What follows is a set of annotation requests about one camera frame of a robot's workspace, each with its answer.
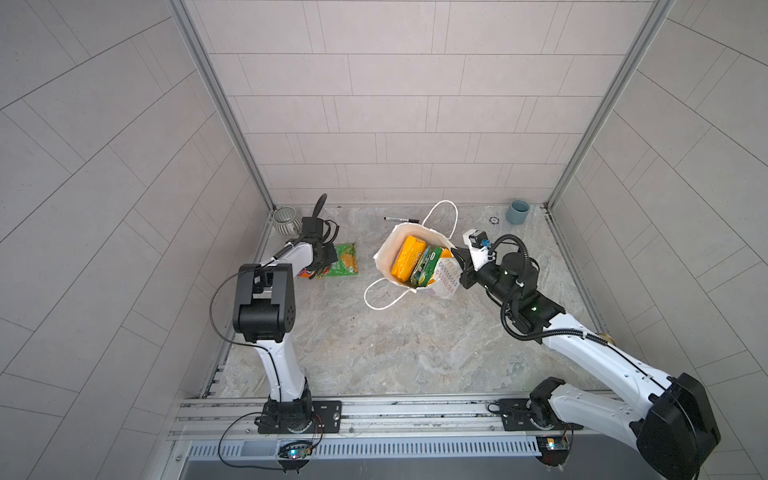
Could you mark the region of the green chip snack bag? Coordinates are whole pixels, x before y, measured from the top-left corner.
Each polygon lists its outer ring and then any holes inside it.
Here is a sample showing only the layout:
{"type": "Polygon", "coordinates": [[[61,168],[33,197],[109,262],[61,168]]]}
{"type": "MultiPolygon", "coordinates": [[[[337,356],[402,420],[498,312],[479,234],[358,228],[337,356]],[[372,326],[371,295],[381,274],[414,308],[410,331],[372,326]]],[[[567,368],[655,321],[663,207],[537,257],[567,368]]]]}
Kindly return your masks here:
{"type": "Polygon", "coordinates": [[[319,274],[320,277],[355,276],[359,273],[354,243],[335,246],[337,260],[319,274]]]}

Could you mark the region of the white printed paper bag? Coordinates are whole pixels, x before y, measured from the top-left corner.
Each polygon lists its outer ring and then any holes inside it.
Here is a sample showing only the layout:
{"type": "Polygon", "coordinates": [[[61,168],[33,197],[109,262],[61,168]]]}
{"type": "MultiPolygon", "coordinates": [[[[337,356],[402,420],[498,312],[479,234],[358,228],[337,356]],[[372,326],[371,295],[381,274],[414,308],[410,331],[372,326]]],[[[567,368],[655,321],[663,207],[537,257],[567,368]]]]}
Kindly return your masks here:
{"type": "Polygon", "coordinates": [[[363,293],[365,304],[371,310],[383,311],[408,293],[451,299],[458,290],[461,274],[461,267],[453,253],[455,245],[451,241],[457,225],[458,208],[450,200],[437,202],[421,222],[396,225],[373,257],[383,277],[366,288],[363,293]],[[441,205],[450,205],[454,210],[453,226],[448,235],[424,225],[441,205]],[[400,287],[403,292],[387,305],[374,306],[368,298],[370,289],[383,281],[400,287]]]}

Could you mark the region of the green Savoria snack pack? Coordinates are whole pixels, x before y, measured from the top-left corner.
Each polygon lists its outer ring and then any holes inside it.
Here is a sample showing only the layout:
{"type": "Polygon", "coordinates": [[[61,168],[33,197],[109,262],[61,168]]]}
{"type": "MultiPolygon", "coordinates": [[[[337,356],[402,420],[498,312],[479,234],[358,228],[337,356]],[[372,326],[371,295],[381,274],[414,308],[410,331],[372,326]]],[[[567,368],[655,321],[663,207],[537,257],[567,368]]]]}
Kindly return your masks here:
{"type": "Polygon", "coordinates": [[[429,284],[442,252],[443,249],[438,246],[429,246],[424,250],[410,277],[413,287],[422,288],[429,284]]]}

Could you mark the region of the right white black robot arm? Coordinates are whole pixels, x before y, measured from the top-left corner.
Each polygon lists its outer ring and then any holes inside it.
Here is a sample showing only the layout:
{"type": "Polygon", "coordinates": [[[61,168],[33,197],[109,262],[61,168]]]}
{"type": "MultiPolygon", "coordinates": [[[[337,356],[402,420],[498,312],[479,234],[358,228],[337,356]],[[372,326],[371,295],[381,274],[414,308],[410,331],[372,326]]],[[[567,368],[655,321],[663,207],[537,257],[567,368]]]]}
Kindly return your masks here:
{"type": "Polygon", "coordinates": [[[540,430],[572,426],[636,450],[665,479],[696,479],[721,441],[704,386],[693,376],[646,365],[591,331],[537,289],[539,268],[524,245],[502,259],[486,241],[455,248],[464,288],[481,286],[499,308],[505,332],[542,344],[600,380],[615,399],[549,377],[530,393],[525,411],[540,430]]]}

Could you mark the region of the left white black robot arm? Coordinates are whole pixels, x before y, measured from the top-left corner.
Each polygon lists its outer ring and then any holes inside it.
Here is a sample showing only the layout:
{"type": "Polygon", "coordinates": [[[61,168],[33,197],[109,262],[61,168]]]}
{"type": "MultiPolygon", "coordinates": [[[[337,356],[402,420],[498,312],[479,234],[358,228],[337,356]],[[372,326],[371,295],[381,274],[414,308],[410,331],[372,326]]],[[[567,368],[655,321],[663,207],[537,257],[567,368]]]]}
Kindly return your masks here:
{"type": "Polygon", "coordinates": [[[333,241],[339,227],[317,212],[304,217],[291,239],[264,264],[238,270],[232,325],[245,344],[258,351],[269,382],[261,429],[271,433],[306,431],[313,407],[306,376],[294,351],[291,331],[297,304],[294,277],[331,266],[338,256],[333,241]]]}

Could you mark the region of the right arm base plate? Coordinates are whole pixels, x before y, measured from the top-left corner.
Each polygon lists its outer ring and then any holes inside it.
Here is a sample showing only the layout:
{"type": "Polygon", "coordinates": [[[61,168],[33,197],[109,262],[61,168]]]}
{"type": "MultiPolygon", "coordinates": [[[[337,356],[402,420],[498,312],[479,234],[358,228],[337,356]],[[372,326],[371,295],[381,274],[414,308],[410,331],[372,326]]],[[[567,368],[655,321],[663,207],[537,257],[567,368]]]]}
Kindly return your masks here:
{"type": "Polygon", "coordinates": [[[489,402],[486,410],[498,416],[507,432],[513,431],[560,431],[583,430],[579,424],[565,424],[554,417],[541,420],[530,408],[531,401],[525,398],[502,398],[489,402]]]}

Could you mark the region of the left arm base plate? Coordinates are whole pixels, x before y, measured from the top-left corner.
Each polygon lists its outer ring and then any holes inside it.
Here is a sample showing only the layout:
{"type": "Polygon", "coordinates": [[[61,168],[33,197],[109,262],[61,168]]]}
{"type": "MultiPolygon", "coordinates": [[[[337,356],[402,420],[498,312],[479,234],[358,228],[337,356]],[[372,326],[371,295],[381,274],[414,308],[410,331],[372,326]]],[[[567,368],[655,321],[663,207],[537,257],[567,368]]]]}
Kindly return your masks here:
{"type": "Polygon", "coordinates": [[[260,434],[338,433],[343,403],[268,400],[255,420],[260,434]]]}

